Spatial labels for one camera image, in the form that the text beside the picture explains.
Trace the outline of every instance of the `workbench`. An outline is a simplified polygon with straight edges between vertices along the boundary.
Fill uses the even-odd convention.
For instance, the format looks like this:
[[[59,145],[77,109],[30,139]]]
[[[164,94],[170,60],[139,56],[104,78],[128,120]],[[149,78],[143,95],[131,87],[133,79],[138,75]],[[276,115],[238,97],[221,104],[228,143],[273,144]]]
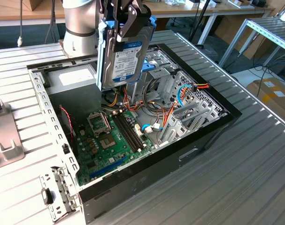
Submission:
[[[209,150],[92,224],[285,224],[285,122],[181,35],[159,31],[157,43],[243,114]],[[60,158],[25,66],[64,58],[59,44],[0,50],[0,98],[13,110],[26,154],[0,168],[0,225],[52,224],[39,175]],[[84,224],[84,216],[78,211],[59,224]]]
[[[169,6],[164,2],[147,2],[146,4],[152,12],[152,15],[157,18],[171,18],[171,17],[186,17],[195,16],[197,8],[192,8],[186,4],[180,4],[179,6]],[[267,17],[270,12],[274,10],[273,7],[254,9],[239,9],[227,0],[223,0],[222,3],[217,4],[215,8],[208,8],[205,12],[205,16],[209,16],[204,31],[199,39],[198,44],[204,44],[210,29],[213,26],[214,21],[218,15],[249,15],[249,14],[263,14],[262,17]],[[55,2],[55,14],[56,23],[65,23],[64,9],[60,0]],[[0,26],[18,26],[20,24],[20,11],[19,9],[8,8],[0,6]],[[49,24],[51,17],[51,1],[44,0],[33,12],[23,11],[23,25],[34,24]]]

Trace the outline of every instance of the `slotted metal surface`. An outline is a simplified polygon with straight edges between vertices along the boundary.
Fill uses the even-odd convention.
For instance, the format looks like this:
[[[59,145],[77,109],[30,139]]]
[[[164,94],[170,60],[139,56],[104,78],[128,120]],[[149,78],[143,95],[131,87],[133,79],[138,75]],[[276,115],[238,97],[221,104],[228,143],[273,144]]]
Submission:
[[[154,34],[243,115],[211,149],[95,225],[285,224],[285,124],[172,31]],[[25,65],[64,59],[58,44],[0,50],[0,98],[10,103],[26,157],[0,168],[0,224],[52,224],[38,179],[60,159]],[[59,224],[85,224],[80,212]]]
[[[282,20],[276,17],[248,19],[247,26],[285,49],[285,22]]]

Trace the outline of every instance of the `hard drive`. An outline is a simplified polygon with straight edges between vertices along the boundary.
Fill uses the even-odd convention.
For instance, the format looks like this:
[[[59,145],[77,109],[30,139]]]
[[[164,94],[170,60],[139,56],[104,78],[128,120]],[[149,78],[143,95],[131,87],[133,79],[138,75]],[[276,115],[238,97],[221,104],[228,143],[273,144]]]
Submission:
[[[129,37],[120,52],[110,50],[114,44],[113,26],[106,22],[106,25],[100,25],[100,27],[103,30],[100,29],[98,62],[103,64],[98,64],[98,87],[106,90],[139,80],[155,26],[149,23],[137,36]]]

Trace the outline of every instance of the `metal bracket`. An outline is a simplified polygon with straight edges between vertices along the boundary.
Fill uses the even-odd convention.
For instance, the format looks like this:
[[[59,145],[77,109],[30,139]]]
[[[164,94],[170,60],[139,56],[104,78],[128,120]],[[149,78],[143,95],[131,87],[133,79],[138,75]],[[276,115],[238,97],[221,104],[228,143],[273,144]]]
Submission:
[[[48,205],[53,222],[76,211],[80,206],[76,187],[66,167],[51,167],[49,172],[39,178],[43,201]]]
[[[23,157],[23,148],[10,106],[0,100],[0,167]]]

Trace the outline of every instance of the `hard drive label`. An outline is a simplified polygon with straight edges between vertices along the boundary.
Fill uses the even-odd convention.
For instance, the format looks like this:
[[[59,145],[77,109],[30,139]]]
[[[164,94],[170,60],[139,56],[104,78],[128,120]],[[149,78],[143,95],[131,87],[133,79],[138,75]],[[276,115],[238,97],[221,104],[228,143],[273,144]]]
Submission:
[[[141,50],[141,47],[141,41],[126,43],[123,51],[116,53],[112,75],[113,81],[127,80],[134,75],[138,62],[137,53]]]

